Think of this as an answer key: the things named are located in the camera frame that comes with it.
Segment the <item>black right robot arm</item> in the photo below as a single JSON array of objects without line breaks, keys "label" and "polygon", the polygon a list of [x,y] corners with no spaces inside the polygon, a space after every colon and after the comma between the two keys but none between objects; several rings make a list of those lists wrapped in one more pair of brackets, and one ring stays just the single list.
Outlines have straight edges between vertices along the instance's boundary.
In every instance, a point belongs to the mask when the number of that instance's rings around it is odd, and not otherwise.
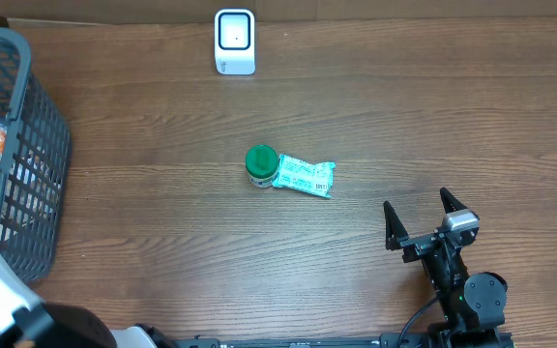
[{"label": "black right robot arm", "polygon": [[419,261],[435,292],[400,333],[382,333],[382,347],[513,347],[505,323],[508,283],[491,272],[469,274],[461,257],[480,229],[479,216],[440,189],[445,215],[433,232],[411,238],[392,204],[383,205],[387,250],[400,250],[405,263]]}]

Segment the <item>mint green wipes packet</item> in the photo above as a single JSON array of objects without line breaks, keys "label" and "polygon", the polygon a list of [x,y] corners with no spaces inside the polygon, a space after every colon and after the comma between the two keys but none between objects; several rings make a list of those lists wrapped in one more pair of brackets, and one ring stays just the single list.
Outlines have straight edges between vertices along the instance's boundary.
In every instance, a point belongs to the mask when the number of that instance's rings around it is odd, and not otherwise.
[{"label": "mint green wipes packet", "polygon": [[335,168],[334,162],[311,164],[281,154],[278,162],[278,174],[272,185],[279,189],[294,189],[330,199]]}]

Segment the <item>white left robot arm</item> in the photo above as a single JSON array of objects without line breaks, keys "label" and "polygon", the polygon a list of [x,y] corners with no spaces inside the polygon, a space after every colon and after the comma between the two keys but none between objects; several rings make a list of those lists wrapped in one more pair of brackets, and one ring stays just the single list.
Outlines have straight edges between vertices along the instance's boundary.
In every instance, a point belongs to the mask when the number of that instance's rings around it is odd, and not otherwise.
[{"label": "white left robot arm", "polygon": [[0,347],[173,347],[155,329],[135,325],[111,330],[93,312],[78,306],[50,304],[34,293],[0,255]]}]

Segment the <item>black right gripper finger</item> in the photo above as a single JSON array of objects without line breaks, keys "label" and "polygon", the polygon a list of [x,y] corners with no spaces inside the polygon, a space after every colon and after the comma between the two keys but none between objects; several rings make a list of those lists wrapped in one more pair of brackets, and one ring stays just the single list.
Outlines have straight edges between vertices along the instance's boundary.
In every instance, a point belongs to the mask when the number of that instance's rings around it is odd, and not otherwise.
[{"label": "black right gripper finger", "polygon": [[385,201],[383,208],[386,222],[385,247],[387,250],[402,249],[401,244],[409,239],[409,235],[392,204]]},{"label": "black right gripper finger", "polygon": [[456,197],[454,197],[452,193],[445,187],[440,188],[440,197],[446,214],[467,209],[467,207]]}]

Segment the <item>green lidded jar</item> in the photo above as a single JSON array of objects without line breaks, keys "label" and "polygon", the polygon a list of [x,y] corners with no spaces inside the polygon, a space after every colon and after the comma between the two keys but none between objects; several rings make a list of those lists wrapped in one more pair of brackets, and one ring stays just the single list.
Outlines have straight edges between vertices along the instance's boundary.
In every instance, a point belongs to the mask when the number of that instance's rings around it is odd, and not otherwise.
[{"label": "green lidded jar", "polygon": [[268,188],[277,176],[279,155],[268,145],[255,145],[246,154],[245,167],[254,186]]}]

